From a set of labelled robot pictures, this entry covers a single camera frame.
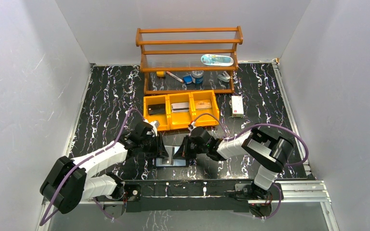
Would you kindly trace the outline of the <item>grey card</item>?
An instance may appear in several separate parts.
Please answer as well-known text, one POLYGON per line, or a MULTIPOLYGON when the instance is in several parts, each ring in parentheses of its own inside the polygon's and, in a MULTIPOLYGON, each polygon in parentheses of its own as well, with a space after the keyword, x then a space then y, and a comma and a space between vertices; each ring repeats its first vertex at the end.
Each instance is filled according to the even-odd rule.
POLYGON ((156 166, 157 167, 171 167, 173 166, 173 160, 171 158, 157 158, 156 166))

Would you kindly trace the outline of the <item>black leather card holder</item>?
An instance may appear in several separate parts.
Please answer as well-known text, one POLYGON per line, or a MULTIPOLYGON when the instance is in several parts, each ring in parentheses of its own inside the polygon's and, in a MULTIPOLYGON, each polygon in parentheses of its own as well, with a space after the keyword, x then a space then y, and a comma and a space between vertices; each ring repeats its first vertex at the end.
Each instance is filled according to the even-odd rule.
POLYGON ((174 158, 174 155, 180 150, 180 146, 165 145, 163 154, 168 156, 157 157, 155 159, 156 167, 187 167, 189 160, 181 158, 174 158))

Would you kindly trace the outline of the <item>gold VIP card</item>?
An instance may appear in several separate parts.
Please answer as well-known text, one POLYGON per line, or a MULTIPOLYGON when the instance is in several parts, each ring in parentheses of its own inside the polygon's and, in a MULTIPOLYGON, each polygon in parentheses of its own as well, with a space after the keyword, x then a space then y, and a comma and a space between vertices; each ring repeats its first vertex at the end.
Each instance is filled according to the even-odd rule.
POLYGON ((211 100, 195 100, 195 109, 196 110, 208 110, 212 109, 212 102, 211 100))

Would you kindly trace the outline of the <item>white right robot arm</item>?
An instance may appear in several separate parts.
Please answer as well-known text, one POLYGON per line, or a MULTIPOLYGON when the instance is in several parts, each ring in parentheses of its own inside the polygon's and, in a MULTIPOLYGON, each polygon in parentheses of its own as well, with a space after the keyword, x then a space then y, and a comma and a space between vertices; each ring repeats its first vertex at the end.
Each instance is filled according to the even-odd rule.
POLYGON ((273 136, 259 128, 249 128, 232 138, 215 138, 205 128, 196 127, 183 139, 174 159, 195 159, 206 154, 214 161, 225 161, 233 156, 249 155, 260 165, 251 185, 252 194, 265 199, 294 151, 291 140, 273 136))

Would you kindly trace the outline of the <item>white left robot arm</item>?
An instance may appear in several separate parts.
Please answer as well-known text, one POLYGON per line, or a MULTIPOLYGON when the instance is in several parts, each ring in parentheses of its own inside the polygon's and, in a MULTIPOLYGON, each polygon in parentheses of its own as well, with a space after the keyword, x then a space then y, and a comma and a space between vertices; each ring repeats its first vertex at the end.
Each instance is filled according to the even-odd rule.
POLYGON ((111 174, 100 177, 96 174, 132 156, 155 153, 158 128, 157 120, 144 120, 128 134, 97 151, 76 158, 58 158, 41 185, 40 193, 62 214, 72 211, 82 200, 98 196, 121 199, 125 193, 122 180, 111 174))

